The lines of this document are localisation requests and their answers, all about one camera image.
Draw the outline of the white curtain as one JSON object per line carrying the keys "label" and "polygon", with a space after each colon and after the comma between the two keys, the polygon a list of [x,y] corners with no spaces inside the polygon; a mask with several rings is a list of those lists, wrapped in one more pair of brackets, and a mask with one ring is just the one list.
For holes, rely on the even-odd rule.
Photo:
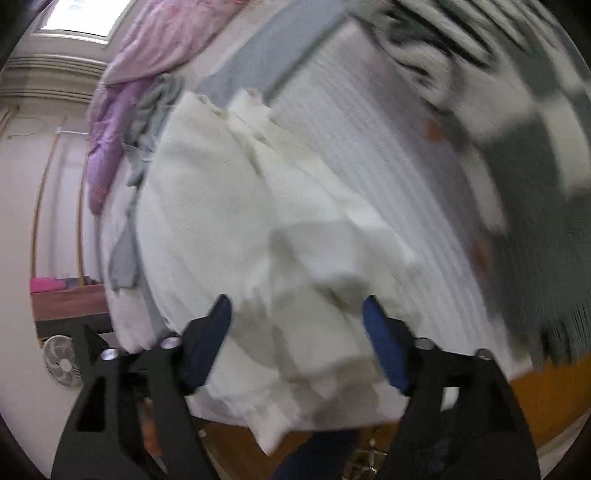
{"label": "white curtain", "polygon": [[106,66],[105,62],[79,56],[16,53],[1,72],[1,99],[88,105]]}

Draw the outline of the window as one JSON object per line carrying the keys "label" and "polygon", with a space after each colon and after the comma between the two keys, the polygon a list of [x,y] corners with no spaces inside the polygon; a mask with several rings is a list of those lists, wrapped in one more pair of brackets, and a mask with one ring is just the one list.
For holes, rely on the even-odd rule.
{"label": "window", "polygon": [[42,16],[37,32],[107,40],[133,6],[132,0],[59,0]]}

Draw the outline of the purple floral quilt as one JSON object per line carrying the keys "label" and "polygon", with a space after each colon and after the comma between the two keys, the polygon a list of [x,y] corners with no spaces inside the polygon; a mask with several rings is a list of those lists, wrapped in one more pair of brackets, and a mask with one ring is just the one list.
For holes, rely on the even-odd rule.
{"label": "purple floral quilt", "polygon": [[104,70],[90,102],[89,209],[102,213],[123,156],[121,135],[156,77],[197,56],[245,7],[243,1],[149,1]]}

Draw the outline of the dark wooden desk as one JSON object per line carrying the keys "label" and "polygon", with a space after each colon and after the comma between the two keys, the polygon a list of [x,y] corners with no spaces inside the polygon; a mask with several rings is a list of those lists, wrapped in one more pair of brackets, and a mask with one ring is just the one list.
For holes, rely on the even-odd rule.
{"label": "dark wooden desk", "polygon": [[82,326],[99,334],[113,331],[102,284],[32,293],[30,300],[40,340],[54,335],[70,335]]}

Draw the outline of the black white patterned blanket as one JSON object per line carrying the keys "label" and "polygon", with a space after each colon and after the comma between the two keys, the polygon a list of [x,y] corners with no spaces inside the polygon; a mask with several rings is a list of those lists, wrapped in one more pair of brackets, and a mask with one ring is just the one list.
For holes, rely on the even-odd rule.
{"label": "black white patterned blanket", "polygon": [[590,69],[537,1],[349,1],[459,152],[503,317],[532,360],[590,352]]}

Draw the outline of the grey hoodie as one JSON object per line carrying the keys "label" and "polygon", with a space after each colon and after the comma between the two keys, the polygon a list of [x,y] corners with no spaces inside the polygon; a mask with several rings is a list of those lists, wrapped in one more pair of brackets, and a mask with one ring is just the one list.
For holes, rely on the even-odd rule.
{"label": "grey hoodie", "polygon": [[184,90],[184,79],[174,74],[158,76],[143,94],[123,132],[122,146],[130,172],[126,186],[133,189],[126,225],[111,252],[108,280],[114,291],[134,289],[141,275],[136,239],[136,206],[162,130]]}

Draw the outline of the white standing fan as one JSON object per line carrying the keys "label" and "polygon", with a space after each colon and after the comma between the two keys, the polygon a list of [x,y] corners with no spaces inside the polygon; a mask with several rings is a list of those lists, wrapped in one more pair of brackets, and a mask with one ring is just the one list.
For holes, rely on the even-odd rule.
{"label": "white standing fan", "polygon": [[83,381],[77,364],[74,343],[69,336],[54,335],[43,344],[43,361],[50,378],[67,390],[78,390]]}

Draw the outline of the white floral bed sheet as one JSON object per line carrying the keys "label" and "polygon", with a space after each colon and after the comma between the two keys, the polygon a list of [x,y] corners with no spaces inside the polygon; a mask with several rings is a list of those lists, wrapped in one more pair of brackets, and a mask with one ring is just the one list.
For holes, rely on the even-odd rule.
{"label": "white floral bed sheet", "polygon": [[[195,65],[199,80],[193,87],[184,84],[177,103],[185,93],[194,93],[222,109],[239,92],[256,91],[273,123],[361,195],[417,255],[421,270],[403,311],[370,295],[391,316],[448,350],[471,354],[490,349],[509,376],[528,368],[526,353],[487,308],[483,283],[469,257],[480,221],[460,157],[449,145],[425,138],[427,109],[341,2],[249,7],[195,58]],[[137,286],[110,287],[108,263],[133,192],[126,186],[129,172],[124,153],[101,215],[100,248],[112,327],[121,347],[135,353],[167,334],[183,332],[193,319],[177,330],[164,318],[151,295],[140,250]],[[310,428],[297,430],[342,430],[400,419],[405,399],[388,384],[375,355],[374,360],[381,378],[372,392],[349,388]],[[188,397],[187,405],[199,418],[249,428],[228,405],[207,395],[206,384]]]}

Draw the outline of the white knit sweater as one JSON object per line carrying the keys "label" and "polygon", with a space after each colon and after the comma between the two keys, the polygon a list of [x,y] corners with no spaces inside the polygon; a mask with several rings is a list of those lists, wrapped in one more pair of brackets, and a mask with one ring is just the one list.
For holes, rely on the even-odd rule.
{"label": "white knit sweater", "polygon": [[417,255],[361,195],[273,123],[259,93],[226,108],[185,93],[143,181],[144,275],[177,330],[228,296],[228,337],[206,383],[263,451],[381,376],[362,323],[379,296],[403,311]]}

